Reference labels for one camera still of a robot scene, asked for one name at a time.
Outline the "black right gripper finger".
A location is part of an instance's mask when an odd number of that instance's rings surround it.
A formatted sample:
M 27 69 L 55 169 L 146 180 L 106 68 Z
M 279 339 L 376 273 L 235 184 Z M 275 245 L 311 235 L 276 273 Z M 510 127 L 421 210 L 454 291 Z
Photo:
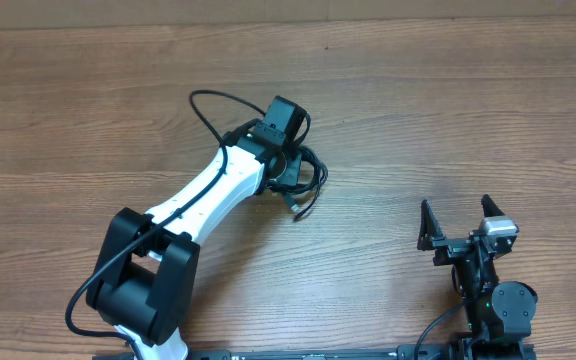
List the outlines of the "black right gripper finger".
M 434 250 L 436 244 L 444 240 L 444 233 L 434 216 L 427 199 L 420 205 L 421 223 L 417 240 L 417 249 L 421 251 Z
M 488 194 L 482 196 L 481 205 L 485 217 L 498 217 L 505 215 Z

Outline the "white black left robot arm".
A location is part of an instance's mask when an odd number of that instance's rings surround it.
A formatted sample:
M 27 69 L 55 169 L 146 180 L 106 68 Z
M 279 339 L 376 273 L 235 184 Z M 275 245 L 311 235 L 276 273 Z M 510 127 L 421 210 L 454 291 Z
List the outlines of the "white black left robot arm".
M 217 138 L 208 166 L 144 213 L 111 220 L 92 275 L 74 294 L 126 341 L 130 359 L 185 359 L 179 333 L 192 299 L 201 246 L 239 203 L 269 189 L 303 191 L 298 174 L 311 117 L 277 96 L 259 118 Z

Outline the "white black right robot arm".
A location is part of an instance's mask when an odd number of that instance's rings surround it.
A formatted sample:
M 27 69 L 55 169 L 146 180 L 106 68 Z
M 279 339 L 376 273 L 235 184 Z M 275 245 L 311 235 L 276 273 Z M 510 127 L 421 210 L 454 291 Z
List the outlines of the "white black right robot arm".
M 538 295 L 523 282 L 501 282 L 494 261 L 512 251 L 519 226 L 489 195 L 481 198 L 484 217 L 465 238 L 449 239 L 434 216 L 430 203 L 420 205 L 417 248 L 434 253 L 436 266 L 449 266 L 453 288 L 461 303 L 429 324 L 413 348 L 415 359 L 534 359 L 531 335 Z M 453 334 L 445 345 L 425 346 L 429 333 L 463 310 L 469 330 Z

